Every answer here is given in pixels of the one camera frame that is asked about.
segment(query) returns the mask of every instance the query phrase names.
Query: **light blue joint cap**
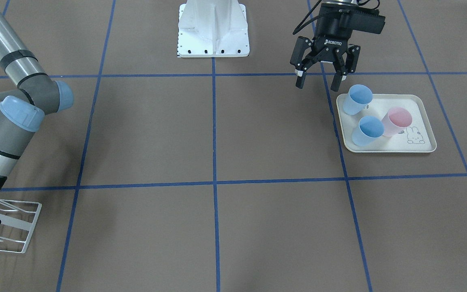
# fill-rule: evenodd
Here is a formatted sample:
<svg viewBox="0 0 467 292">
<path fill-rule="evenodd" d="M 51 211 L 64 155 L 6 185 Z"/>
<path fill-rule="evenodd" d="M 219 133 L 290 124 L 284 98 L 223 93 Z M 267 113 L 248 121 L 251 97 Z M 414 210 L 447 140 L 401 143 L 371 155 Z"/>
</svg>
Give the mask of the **light blue joint cap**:
<svg viewBox="0 0 467 292">
<path fill-rule="evenodd" d="M 73 106 L 73 91 L 70 85 L 67 85 L 64 81 L 55 81 L 57 87 L 59 87 L 59 111 L 69 109 Z"/>
<path fill-rule="evenodd" d="M 29 132 L 39 131 L 44 119 L 42 109 L 12 95 L 5 97 L 0 103 L 0 111 L 8 120 Z"/>
</svg>

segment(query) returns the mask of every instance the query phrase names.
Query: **black camera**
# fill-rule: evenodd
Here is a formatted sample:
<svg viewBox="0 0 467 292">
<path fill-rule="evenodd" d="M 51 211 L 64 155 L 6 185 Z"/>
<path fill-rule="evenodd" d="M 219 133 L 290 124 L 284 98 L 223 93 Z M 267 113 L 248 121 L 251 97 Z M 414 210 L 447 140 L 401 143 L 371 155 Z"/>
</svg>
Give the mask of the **black camera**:
<svg viewBox="0 0 467 292">
<path fill-rule="evenodd" d="M 309 11 L 306 18 L 317 5 Z M 306 71 L 318 61 L 324 61 L 334 65 L 336 73 L 332 80 L 331 90 L 338 91 L 343 78 L 356 71 L 360 55 L 360 46 L 348 45 L 352 31 L 380 34 L 383 30 L 385 17 L 379 15 L 379 10 L 376 8 L 363 8 L 355 1 L 332 0 L 320 6 L 318 16 L 308 22 L 305 22 L 306 18 L 304 18 L 293 34 L 315 20 L 317 20 L 317 25 L 313 39 L 298 37 L 289 61 L 295 66 L 295 73 L 298 76 L 296 87 L 303 88 Z M 311 52 L 303 58 L 308 48 L 311 48 Z M 346 60 L 343 59 L 344 54 L 347 54 Z"/>
</svg>

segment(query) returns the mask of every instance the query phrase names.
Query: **white tray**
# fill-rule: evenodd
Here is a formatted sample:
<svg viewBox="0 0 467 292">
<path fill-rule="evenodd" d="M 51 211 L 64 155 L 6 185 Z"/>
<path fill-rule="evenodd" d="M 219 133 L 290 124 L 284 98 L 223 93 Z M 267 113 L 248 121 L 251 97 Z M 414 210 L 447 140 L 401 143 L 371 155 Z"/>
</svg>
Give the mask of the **white tray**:
<svg viewBox="0 0 467 292">
<path fill-rule="evenodd" d="M 342 105 L 346 97 L 347 94 L 340 94 L 336 99 L 336 107 L 340 118 L 343 143 L 349 151 L 430 153 L 437 148 L 430 121 L 419 97 L 411 94 L 373 94 L 372 102 L 356 115 L 348 115 L 343 111 Z M 352 131 L 361 118 L 372 115 L 381 120 L 391 107 L 404 107 L 412 115 L 412 124 L 405 131 L 390 138 L 381 136 L 367 146 L 357 146 L 352 142 Z"/>
</svg>

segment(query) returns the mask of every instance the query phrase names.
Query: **gray robot arm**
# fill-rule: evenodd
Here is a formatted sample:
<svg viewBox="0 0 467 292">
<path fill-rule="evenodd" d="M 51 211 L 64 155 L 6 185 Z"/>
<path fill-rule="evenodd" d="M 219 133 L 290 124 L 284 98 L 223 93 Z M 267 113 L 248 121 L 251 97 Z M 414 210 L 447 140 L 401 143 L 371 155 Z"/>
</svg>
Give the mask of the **gray robot arm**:
<svg viewBox="0 0 467 292">
<path fill-rule="evenodd" d="M 0 92 L 0 189 L 45 115 L 73 105 L 65 82 L 52 81 L 0 13 L 0 66 L 17 89 Z"/>
</svg>

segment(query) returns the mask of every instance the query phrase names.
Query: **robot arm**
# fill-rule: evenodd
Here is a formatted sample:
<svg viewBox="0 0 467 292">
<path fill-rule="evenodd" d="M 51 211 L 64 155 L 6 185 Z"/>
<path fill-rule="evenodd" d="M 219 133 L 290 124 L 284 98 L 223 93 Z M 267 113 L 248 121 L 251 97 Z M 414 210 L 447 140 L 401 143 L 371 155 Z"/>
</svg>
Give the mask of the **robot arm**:
<svg viewBox="0 0 467 292">
<path fill-rule="evenodd" d="M 317 5 L 309 11 L 306 18 Z M 306 18 L 297 26 L 293 34 L 296 34 L 314 20 L 317 20 L 317 26 L 313 39 L 303 36 L 298 37 L 291 55 L 289 62 L 295 66 L 295 73 L 297 74 L 296 87 L 304 87 L 306 71 L 313 64 L 320 61 L 334 65 L 336 73 L 331 89 L 338 91 L 341 81 L 349 73 L 354 73 L 358 64 L 361 47 L 348 44 L 352 31 L 380 34 L 385 25 L 385 17 L 379 15 L 379 10 L 376 8 L 360 7 L 356 0 L 328 0 L 320 6 L 318 16 L 304 24 Z M 303 57 L 309 48 L 311 52 Z"/>
<path fill-rule="evenodd" d="M 0 92 L 0 189 L 46 114 L 73 105 L 64 82 L 54 82 L 0 13 L 0 66 L 17 89 Z"/>
</svg>

